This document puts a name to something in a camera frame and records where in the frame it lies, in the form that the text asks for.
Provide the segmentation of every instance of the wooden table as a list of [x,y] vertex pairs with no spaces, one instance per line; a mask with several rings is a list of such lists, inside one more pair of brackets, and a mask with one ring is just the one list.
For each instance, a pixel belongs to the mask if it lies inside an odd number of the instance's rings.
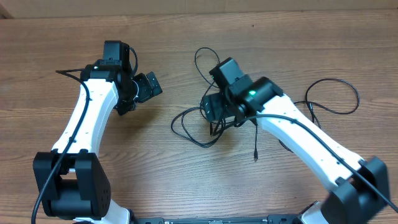
[[[315,112],[333,139],[387,164],[398,203],[398,10],[2,20],[1,223],[30,222],[38,193],[33,158],[51,149],[75,107],[79,85],[54,71],[95,62],[104,40],[134,47],[139,72],[154,71],[164,90],[125,116],[113,111],[100,147],[112,198],[138,217],[297,213],[327,195],[310,169],[269,133],[259,132],[259,160],[253,162],[252,124],[230,129],[208,149],[171,132],[171,120],[197,106],[208,86],[193,63],[203,46],[222,60],[235,58],[253,79],[269,77],[293,100],[302,100],[320,78],[351,82],[361,95],[357,112]],[[207,74],[215,57],[200,55]],[[310,99],[339,111],[354,106],[352,90],[338,83],[316,86]],[[198,139],[210,138],[198,113],[187,116],[186,125]],[[68,223],[42,209],[38,219]],[[396,220],[398,214],[385,208],[373,222]]]

